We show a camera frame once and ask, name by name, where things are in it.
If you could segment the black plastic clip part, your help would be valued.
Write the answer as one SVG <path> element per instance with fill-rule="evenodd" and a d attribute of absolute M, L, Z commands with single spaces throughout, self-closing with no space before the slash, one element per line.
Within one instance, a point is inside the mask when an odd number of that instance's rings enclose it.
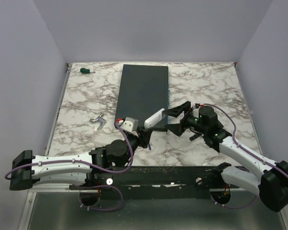
<path fill-rule="evenodd" d="M 199 137 L 202 137 L 202 134 L 200 134 L 200 133 L 195 133 L 193 136 L 191 136 L 191 137 L 189 138 L 189 140 L 190 140 L 190 141 L 194 141 L 194 140 L 196 140 L 196 139 L 199 138 Z"/>

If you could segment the green handled screwdriver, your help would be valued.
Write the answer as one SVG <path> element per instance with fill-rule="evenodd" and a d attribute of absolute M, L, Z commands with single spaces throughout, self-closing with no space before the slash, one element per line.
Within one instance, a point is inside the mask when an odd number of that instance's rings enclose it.
<path fill-rule="evenodd" d="M 92 71 L 90 69 L 86 69 L 86 68 L 80 68 L 80 72 L 82 74 L 92 74 L 92 73 L 95 73 L 95 71 Z"/>

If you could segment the dark network switch box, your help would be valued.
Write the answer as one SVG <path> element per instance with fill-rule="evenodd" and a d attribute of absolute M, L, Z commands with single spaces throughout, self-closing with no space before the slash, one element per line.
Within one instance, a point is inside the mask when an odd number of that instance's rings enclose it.
<path fill-rule="evenodd" d="M 144 122 L 160 109 L 168 109 L 169 83 L 167 66 L 124 64 L 115 120 L 131 117 Z"/>

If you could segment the white remote control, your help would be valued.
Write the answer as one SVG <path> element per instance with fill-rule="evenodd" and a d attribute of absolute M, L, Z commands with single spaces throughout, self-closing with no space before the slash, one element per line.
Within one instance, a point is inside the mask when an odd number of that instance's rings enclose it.
<path fill-rule="evenodd" d="M 165 114 L 163 113 L 163 111 L 165 111 L 164 108 L 158 110 L 153 115 L 151 115 L 149 118 L 147 118 L 144 122 L 144 128 L 145 129 L 152 128 L 157 123 L 159 123 L 165 117 Z"/>

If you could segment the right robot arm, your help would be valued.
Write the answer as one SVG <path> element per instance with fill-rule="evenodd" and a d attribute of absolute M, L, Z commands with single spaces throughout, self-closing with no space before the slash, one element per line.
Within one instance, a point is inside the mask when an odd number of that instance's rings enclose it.
<path fill-rule="evenodd" d="M 226 184 L 247 190 L 263 202 L 271 211 L 279 212 L 288 205 L 288 162 L 269 159 L 237 141 L 235 132 L 228 132 L 215 112 L 217 106 L 196 104 L 198 116 L 194 116 L 189 101 L 162 113 L 177 118 L 184 114 L 178 124 L 169 124 L 167 130 L 181 136 L 185 130 L 200 133 L 205 144 L 215 151 L 229 156 L 245 171 L 223 164 L 221 169 L 212 174 L 211 182 L 221 188 Z"/>

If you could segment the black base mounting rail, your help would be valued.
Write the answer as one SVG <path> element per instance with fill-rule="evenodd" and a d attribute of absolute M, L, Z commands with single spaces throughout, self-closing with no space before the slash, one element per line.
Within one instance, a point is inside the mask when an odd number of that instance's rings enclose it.
<path fill-rule="evenodd" d="M 209 199 L 227 187 L 220 175 L 226 166 L 133 166 L 125 173 L 91 173 L 71 190 L 98 190 L 102 199 Z"/>

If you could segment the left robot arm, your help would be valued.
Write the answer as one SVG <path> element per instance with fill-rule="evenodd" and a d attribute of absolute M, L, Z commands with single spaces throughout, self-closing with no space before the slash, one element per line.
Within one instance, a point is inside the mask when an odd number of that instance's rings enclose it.
<path fill-rule="evenodd" d="M 24 150 L 13 161 L 4 176 L 11 191 L 31 189 L 39 184 L 71 184 L 92 189 L 96 173 L 121 174 L 128 172 L 138 147 L 149 148 L 152 129 L 139 128 L 136 134 L 119 127 L 124 139 L 117 139 L 90 152 L 68 156 L 49 157 L 34 155 Z"/>

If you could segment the silver metal bracket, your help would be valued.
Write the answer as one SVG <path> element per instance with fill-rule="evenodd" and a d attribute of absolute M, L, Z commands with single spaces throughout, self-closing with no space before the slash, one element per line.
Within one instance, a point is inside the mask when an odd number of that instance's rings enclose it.
<path fill-rule="evenodd" d="M 101 130 L 104 127 L 104 125 L 107 123 L 107 121 L 104 119 L 104 114 L 103 113 L 101 113 L 95 119 L 90 118 L 89 122 L 92 123 L 92 124 L 99 123 L 99 126 L 98 126 L 97 130 Z"/>

